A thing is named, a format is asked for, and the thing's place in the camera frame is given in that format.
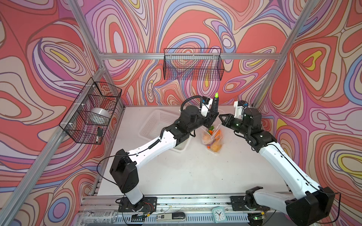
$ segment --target white plastic basket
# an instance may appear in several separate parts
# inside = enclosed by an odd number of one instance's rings
[[[154,110],[150,116],[146,119],[142,128],[138,132],[138,135],[148,141],[155,139],[161,133],[161,129],[173,124],[179,115],[175,115],[162,110]],[[176,152],[183,152],[189,145],[191,136],[179,144],[178,146],[171,148]]]

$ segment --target green alarm clock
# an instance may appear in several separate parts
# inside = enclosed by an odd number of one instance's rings
[[[213,208],[211,212],[215,218],[215,223],[220,223],[227,220],[223,207]]]

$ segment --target colorful patterned wall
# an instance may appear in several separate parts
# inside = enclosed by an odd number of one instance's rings
[[[0,208],[97,68],[63,0],[0,1]],[[70,224],[118,116],[102,145],[64,139],[12,225]]]
[[[303,0],[92,0],[82,11],[101,52],[155,53],[170,47],[220,47],[225,53],[278,53]],[[230,104],[251,101],[272,60],[225,60],[222,81],[165,81],[163,60],[109,60],[126,105],[180,105],[199,94]]]
[[[289,156],[342,192],[333,225],[362,225],[362,2],[321,0],[260,109]],[[330,217],[338,211],[338,196]]]

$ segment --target black wire basket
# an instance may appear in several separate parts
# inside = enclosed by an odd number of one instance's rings
[[[122,89],[112,84],[93,81],[74,115],[60,127],[76,143],[101,144],[121,94]]]
[[[165,48],[165,80],[219,80],[224,73],[220,48]]]

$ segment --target red wire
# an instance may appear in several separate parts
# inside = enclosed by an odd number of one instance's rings
[[[145,202],[147,205],[149,205],[150,207],[152,207],[152,211],[155,211],[153,205],[151,203]]]

